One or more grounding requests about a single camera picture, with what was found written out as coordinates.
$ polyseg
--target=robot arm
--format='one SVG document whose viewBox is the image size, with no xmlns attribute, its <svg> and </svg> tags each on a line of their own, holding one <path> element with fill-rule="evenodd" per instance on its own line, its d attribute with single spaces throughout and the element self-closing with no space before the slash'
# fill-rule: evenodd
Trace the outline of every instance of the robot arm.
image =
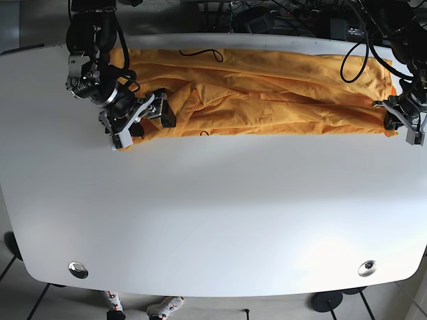
<svg viewBox="0 0 427 320">
<path fill-rule="evenodd" d="M 389 96 L 387 100 L 375 101 L 374 105 L 387 110 L 384 128 L 397 130 L 408 128 L 406 141 L 411 145 L 423 145 L 424 127 L 427 118 L 427 30 L 422 28 L 408 2 L 399 0 L 365 0 L 359 4 L 366 15 L 368 32 L 380 31 L 391 43 L 394 56 L 406 65 L 413 74 L 405 76 L 390 68 L 376 54 L 372 41 L 369 41 L 375 58 L 390 72 L 401 78 L 399 84 L 403 92 L 399 96 Z"/>
<path fill-rule="evenodd" d="M 401 77 L 403 93 L 390 96 L 374 105 L 387 110 L 384 127 L 387 130 L 408 128 L 407 142 L 413 145 L 424 143 L 424 127 L 427 118 L 427 31 L 415 19 L 409 4 L 401 0 L 346 0 L 352 8 L 359 4 L 365 15 L 361 23 L 367 33 L 380 31 L 392 44 L 393 54 L 408 66 L 412 77 L 403 75 L 387 65 L 376 54 L 371 40 L 370 49 L 375 58 L 390 72 Z M 161 117 L 165 128 L 176 126 L 176 118 L 167 103 L 164 90 L 157 90 L 145 98 L 137 98 L 140 86 L 136 74 L 129 70 L 129 53 L 123 32 L 115 17 L 116 0 L 73 0 L 71 10 L 75 13 L 67 32 L 67 47 L 70 52 L 67 90 L 76 98 L 89 98 L 103 110 L 99 120 L 105 131 L 112 136 L 116 149 L 132 144 L 132 137 L 142 136 L 141 118 Z M 123 47 L 124 66 L 109 64 L 109 52 L 119 35 Z"/>
<path fill-rule="evenodd" d="M 135 93 L 140 89 L 136 73 L 129 70 L 129 53 L 123 32 L 115 16 L 116 0 L 73 0 L 75 13 L 67 32 L 69 74 L 67 90 L 76 98 L 86 99 L 102 108 L 99 120 L 112 137 L 114 149 L 132 145 L 132 137 L 143 136 L 142 118 L 161 117 L 165 128 L 176 126 L 176 118 L 167 103 L 163 89 L 144 98 Z M 124 66 L 109 64 L 109 52 L 121 41 Z"/>
</svg>

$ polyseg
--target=black cable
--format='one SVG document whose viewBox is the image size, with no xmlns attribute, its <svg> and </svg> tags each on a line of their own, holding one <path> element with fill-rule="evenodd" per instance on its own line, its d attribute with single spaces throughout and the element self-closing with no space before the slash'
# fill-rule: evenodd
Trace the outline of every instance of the black cable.
<svg viewBox="0 0 427 320">
<path fill-rule="evenodd" d="M 41 302 L 41 301 L 43 300 L 43 298 L 45 297 L 45 294 L 46 294 L 46 292 L 47 292 L 47 290 L 49 289 L 49 287 L 50 287 L 50 286 L 51 286 L 51 284 L 50 284 L 50 283 L 46 284 L 45 289 L 43 290 L 43 292 L 41 293 L 41 295 L 40 295 L 39 299 L 38 299 L 38 300 L 37 300 L 37 302 L 35 303 L 34 308 L 33 308 L 33 310 L 31 310 L 31 312 L 30 312 L 30 314 L 29 314 L 29 316 L 28 316 L 27 320 L 31 320 L 31 319 L 33 318 L 34 313 L 36 312 L 37 308 L 39 307 L 40 302 Z"/>
<path fill-rule="evenodd" d="M 389 72 L 391 72 L 392 74 L 394 74 L 395 76 L 405 79 L 405 80 L 409 80 L 412 81 L 414 80 L 414 77 L 411 77 L 409 75 L 405 75 L 399 71 L 397 71 L 395 68 L 393 68 L 391 65 L 389 65 L 387 62 L 385 62 L 376 52 L 374 44 L 372 43 L 372 41 L 369 41 L 369 48 L 371 49 L 372 54 L 374 55 L 375 59 L 387 70 L 389 70 Z"/>
<path fill-rule="evenodd" d="M 357 48 L 359 45 L 361 45 L 363 43 L 363 40 L 362 41 L 359 41 L 357 44 L 355 44 L 348 52 L 347 52 L 347 54 L 346 54 L 346 56 L 344 57 L 344 59 L 342 60 L 342 63 L 341 63 L 341 69 L 340 69 L 340 76 L 341 76 L 341 79 L 342 79 L 342 81 L 344 81 L 345 83 L 353 83 L 353 82 L 355 82 L 357 79 L 359 79 L 360 78 L 360 76 L 362 75 L 362 73 L 363 73 L 363 71 L 365 70 L 365 68 L 366 68 L 366 64 L 368 63 L 368 58 L 369 58 L 369 46 L 368 45 L 366 45 L 366 48 L 368 49 L 368 55 L 365 55 L 365 59 L 364 59 L 364 61 L 363 61 L 363 66 L 362 66 L 362 68 L 360 68 L 360 71 L 359 71 L 359 73 L 357 74 L 357 76 L 355 76 L 353 79 L 351 79 L 351 80 L 347 80 L 346 78 L 344 78 L 344 65 L 346 64 L 346 61 L 347 61 L 347 58 L 350 56 L 350 54 L 353 52 L 353 50 L 355 49 L 355 48 Z"/>
<path fill-rule="evenodd" d="M 141 90 L 141 85 L 136 80 L 133 80 L 130 77 L 123 77 L 123 78 L 127 80 L 125 83 L 125 87 L 129 88 L 131 84 L 134 84 L 137 86 L 136 90 L 130 91 L 131 93 L 137 93 L 139 90 Z"/>
<path fill-rule="evenodd" d="M 360 288 L 358 288 L 359 294 L 363 300 L 363 303 L 365 304 L 366 310 L 368 310 L 369 316 L 371 317 L 371 320 L 375 320 L 374 314 L 372 313 L 371 308 L 369 307 L 369 304 L 365 298 L 365 295 L 363 294 L 362 290 L 360 290 Z"/>
<path fill-rule="evenodd" d="M 228 9 L 230 10 L 230 12 L 232 13 L 232 18 L 230 19 L 230 32 L 232 32 L 232 27 L 233 27 L 233 18 L 236 19 L 236 21 L 238 22 L 238 18 L 236 17 L 236 15 L 234 14 L 234 9 L 232 8 L 232 3 L 228 3 Z"/>
<path fill-rule="evenodd" d="M 423 3 L 425 3 L 427 0 L 422 0 L 421 3 L 419 5 L 417 5 L 416 7 L 411 7 L 413 9 L 419 8 L 422 6 Z"/>
<path fill-rule="evenodd" d="M 342 77 L 342 80 L 344 81 L 344 82 L 346 82 L 346 83 L 352 83 L 352 82 L 354 82 L 355 80 L 357 80 L 360 76 L 361 76 L 361 74 L 363 73 L 363 71 L 364 71 L 364 69 L 365 69 L 365 66 L 366 66 L 366 64 L 367 64 L 367 62 L 368 62 L 368 56 L 369 56 L 369 49 L 371 50 L 371 52 L 372 52 L 372 54 L 374 55 L 374 57 L 375 57 L 375 59 L 384 67 L 384 68 L 386 68 L 387 70 L 389 70 L 389 72 L 391 72 L 392 74 L 394 74 L 395 76 L 397 76 L 397 77 L 399 77 L 399 78 L 402 78 L 402 79 L 405 79 L 405 80 L 409 80 L 409 81 L 411 81 L 411 80 L 413 80 L 414 79 L 414 77 L 411 77 L 411 76 L 409 76 L 409 75 L 405 75 L 405 74 L 403 74 L 403 73 L 401 73 L 401 72 L 399 72 L 399 71 L 397 71 L 395 68 L 393 68 L 392 66 L 390 66 L 387 62 L 385 62 L 378 54 L 377 54 L 377 52 L 376 52 L 376 50 L 375 50 L 375 47 L 374 47 L 374 44 L 372 43 L 372 41 L 370 41 L 369 40 L 369 37 L 368 37 L 368 30 L 366 30 L 366 24 L 365 24 L 365 22 L 363 21 L 363 18 L 362 18 L 362 16 L 360 15 L 360 13 L 359 13 L 359 11 L 353 6 L 353 3 L 352 3 L 352 1 L 351 0 L 344 0 L 346 3 L 347 3 L 347 5 L 350 7 L 350 9 L 354 12 L 354 14 L 357 16 L 357 18 L 358 18 L 358 20 L 359 20 L 359 22 L 360 22 L 360 24 L 362 25 L 362 29 L 363 29 L 363 32 L 365 33 L 365 40 L 366 40 L 366 42 L 368 43 L 368 45 L 366 46 L 366 55 L 365 55 L 365 61 L 364 61 L 364 64 L 363 64 L 363 66 L 362 66 L 362 68 L 361 68 L 361 70 L 359 71 L 359 74 L 357 75 L 357 76 L 355 76 L 355 78 L 353 79 L 353 80 L 350 80 L 350 82 L 348 82 L 348 80 L 346 80 L 346 79 L 344 79 L 343 77 Z"/>
<path fill-rule="evenodd" d="M 123 49 L 123 56 L 125 59 L 125 65 L 123 67 L 123 70 L 128 70 L 130 66 L 130 58 L 129 58 L 129 51 L 127 50 L 125 36 L 123 35 L 123 30 L 121 29 L 119 21 L 117 20 L 117 17 L 115 14 L 114 14 L 114 20 L 115 20 L 115 28 L 117 30 L 117 33 L 119 34 L 120 44 L 121 44 L 121 48 Z"/>
<path fill-rule="evenodd" d="M 287 12 L 289 12 L 291 15 L 293 15 L 295 17 L 295 19 L 301 23 L 309 32 L 313 33 L 314 37 L 318 37 L 318 35 L 316 34 L 316 32 L 314 32 L 314 30 L 312 28 L 310 28 L 306 23 L 304 23 L 300 18 L 298 18 L 296 15 L 294 15 L 294 13 L 292 11 L 290 11 L 287 7 L 285 7 L 284 5 L 282 5 L 281 3 L 277 2 L 276 0 L 270 0 L 273 1 L 276 5 L 278 5 L 279 7 L 282 7 L 283 9 L 285 9 Z"/>
<path fill-rule="evenodd" d="M 13 256 L 11 262 L 9 262 L 9 264 L 7 265 L 6 269 L 2 272 L 2 274 L 0 275 L 0 282 L 1 280 L 3 280 L 3 278 L 5 277 L 6 273 L 8 272 L 8 270 L 11 268 L 12 264 L 15 262 L 16 260 L 16 255 Z"/>
<path fill-rule="evenodd" d="M 213 56 L 215 57 L 216 61 L 218 61 L 218 62 L 224 61 L 224 56 L 218 50 L 215 50 L 215 49 L 200 50 L 200 51 L 195 52 L 195 53 L 182 53 L 182 51 L 179 50 L 179 53 L 181 53 L 181 55 L 183 55 L 184 57 L 193 57 L 195 55 L 201 55 L 202 53 L 210 52 L 210 51 L 213 53 Z"/>
<path fill-rule="evenodd" d="M 258 3 L 257 3 L 257 4 L 255 4 L 255 5 L 250 5 L 250 4 L 248 3 L 248 1 L 246 1 L 246 2 L 245 2 L 245 4 L 246 4 L 249 8 L 254 8 L 254 7 L 259 7 L 263 2 L 264 2 L 264 0 L 261 0 L 260 2 L 258 2 Z"/>
<path fill-rule="evenodd" d="M 71 22 L 71 20 L 73 19 L 71 16 L 71 0 L 68 0 L 68 18 L 69 22 Z"/>
<path fill-rule="evenodd" d="M 369 37 L 368 37 L 368 30 L 366 30 L 366 25 L 365 22 L 363 21 L 362 17 L 359 14 L 359 11 L 353 6 L 353 3 L 351 2 L 351 0 L 344 0 L 349 7 L 353 10 L 354 14 L 357 16 L 357 18 L 359 19 L 360 24 L 362 25 L 362 29 L 363 32 L 365 33 L 365 40 L 366 40 L 366 52 L 365 52 L 365 59 L 363 60 L 363 65 L 360 68 L 359 73 L 351 80 L 347 80 L 346 78 L 344 78 L 344 65 L 347 61 L 348 56 L 350 55 L 350 53 L 357 48 L 360 44 L 362 44 L 362 42 L 359 42 L 357 44 L 355 44 L 349 52 L 347 52 L 346 56 L 344 57 L 344 60 L 342 61 L 341 64 L 341 69 L 340 69 L 340 76 L 342 81 L 344 81 L 345 83 L 353 83 L 355 82 L 357 79 L 360 78 L 360 76 L 363 74 L 363 71 L 365 71 L 366 68 L 366 64 L 368 63 L 368 58 L 369 58 Z"/>
</svg>

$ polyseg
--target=person's foot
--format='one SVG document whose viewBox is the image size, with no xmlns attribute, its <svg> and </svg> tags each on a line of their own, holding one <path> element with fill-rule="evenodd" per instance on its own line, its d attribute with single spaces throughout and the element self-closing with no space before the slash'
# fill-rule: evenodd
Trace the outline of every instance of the person's foot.
<svg viewBox="0 0 427 320">
<path fill-rule="evenodd" d="M 123 311 L 118 292 L 102 291 L 103 296 L 107 299 L 111 310 Z"/>
<path fill-rule="evenodd" d="M 173 315 L 173 312 L 179 310 L 184 304 L 183 297 L 167 297 L 158 305 L 149 305 L 147 308 L 148 317 L 159 317 L 166 320 Z"/>
</svg>

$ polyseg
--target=orange fabric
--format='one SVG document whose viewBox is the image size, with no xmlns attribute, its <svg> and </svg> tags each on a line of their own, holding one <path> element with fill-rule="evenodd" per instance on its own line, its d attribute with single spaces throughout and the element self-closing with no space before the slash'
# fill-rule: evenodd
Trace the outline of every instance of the orange fabric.
<svg viewBox="0 0 427 320">
<path fill-rule="evenodd" d="M 129 50 L 131 69 L 141 84 L 138 96 L 166 88 L 177 127 L 164 129 L 159 119 L 141 121 L 145 135 L 385 133 L 386 111 L 374 100 L 392 92 L 390 73 L 375 59 L 353 84 L 340 79 L 342 56 L 220 49 L 224 62 L 212 52 L 184 57 L 178 50 Z M 111 62 L 123 66 L 121 49 Z M 362 57 L 349 57 L 344 76 L 351 79 Z"/>
</svg>

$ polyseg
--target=floor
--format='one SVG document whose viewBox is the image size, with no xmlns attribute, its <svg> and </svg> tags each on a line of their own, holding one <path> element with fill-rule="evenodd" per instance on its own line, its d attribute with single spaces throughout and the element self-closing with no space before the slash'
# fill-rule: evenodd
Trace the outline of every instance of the floor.
<svg viewBox="0 0 427 320">
<path fill-rule="evenodd" d="M 196 3 L 180 0 L 145 0 L 141 5 L 125 5 L 119 0 L 117 18 L 125 34 L 198 32 L 201 13 Z M 67 0 L 24 0 L 20 16 L 21 46 L 65 43 L 69 26 Z"/>
</svg>

